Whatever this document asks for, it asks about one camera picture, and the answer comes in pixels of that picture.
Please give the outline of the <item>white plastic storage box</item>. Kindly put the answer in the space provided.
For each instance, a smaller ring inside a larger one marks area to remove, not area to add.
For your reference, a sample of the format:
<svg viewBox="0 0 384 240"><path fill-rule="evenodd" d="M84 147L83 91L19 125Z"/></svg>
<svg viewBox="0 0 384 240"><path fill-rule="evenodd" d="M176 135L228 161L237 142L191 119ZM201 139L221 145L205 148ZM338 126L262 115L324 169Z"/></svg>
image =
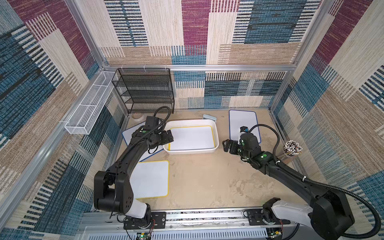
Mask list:
<svg viewBox="0 0 384 240"><path fill-rule="evenodd" d="M170 155L213 153L219 146L216 123L212 120L175 120L166 124L174 141L165 144Z"/></svg>

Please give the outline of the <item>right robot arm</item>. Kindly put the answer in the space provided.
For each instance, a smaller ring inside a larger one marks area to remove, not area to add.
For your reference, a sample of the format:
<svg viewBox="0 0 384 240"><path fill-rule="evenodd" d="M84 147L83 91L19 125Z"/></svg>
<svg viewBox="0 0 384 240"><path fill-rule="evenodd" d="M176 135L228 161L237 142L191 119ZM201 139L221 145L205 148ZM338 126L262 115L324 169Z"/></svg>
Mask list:
<svg viewBox="0 0 384 240"><path fill-rule="evenodd" d="M240 156L242 161L262 174L279 181L308 204L305 207L272 198L263 205L265 222L294 221L311 227L325 240L337 240L355 223L343 189L310 183L309 179L278 159L275 152L262 151L252 133L242 133L238 141L223 141L223 148L225 152Z"/></svg>

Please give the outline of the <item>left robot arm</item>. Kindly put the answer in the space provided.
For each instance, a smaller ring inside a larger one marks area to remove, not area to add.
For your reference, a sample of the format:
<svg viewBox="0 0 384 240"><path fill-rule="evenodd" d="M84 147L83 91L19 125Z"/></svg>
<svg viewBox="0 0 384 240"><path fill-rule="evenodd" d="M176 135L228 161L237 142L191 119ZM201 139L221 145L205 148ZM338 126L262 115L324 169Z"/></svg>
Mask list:
<svg viewBox="0 0 384 240"><path fill-rule="evenodd" d="M120 158L106 171L96 173L94 177L95 209L149 220L151 207L135 199L130 178L144 153L173 141L174 137L170 130L160 133L135 131Z"/></svg>

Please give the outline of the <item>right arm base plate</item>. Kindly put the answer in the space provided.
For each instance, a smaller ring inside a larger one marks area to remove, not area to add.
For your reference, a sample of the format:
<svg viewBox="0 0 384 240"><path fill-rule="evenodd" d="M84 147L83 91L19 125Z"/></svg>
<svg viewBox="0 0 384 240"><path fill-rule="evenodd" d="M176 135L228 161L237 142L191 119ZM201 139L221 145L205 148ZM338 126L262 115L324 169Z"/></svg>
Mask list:
<svg viewBox="0 0 384 240"><path fill-rule="evenodd" d="M250 226L262 225L289 225L289 220L277 219L271 214L269 217L262 213L263 209L247 209L243 211L243 216L248 219Z"/></svg>

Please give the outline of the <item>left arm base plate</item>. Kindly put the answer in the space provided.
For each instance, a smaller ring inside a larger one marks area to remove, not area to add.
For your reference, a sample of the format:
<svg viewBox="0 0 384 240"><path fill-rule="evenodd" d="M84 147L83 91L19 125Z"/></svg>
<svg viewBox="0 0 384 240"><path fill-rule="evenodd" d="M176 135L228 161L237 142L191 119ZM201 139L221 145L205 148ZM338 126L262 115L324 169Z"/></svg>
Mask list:
<svg viewBox="0 0 384 240"><path fill-rule="evenodd" d="M166 212L152 212L142 219L127 216L123 221L124 230L164 229L166 219Z"/></svg>

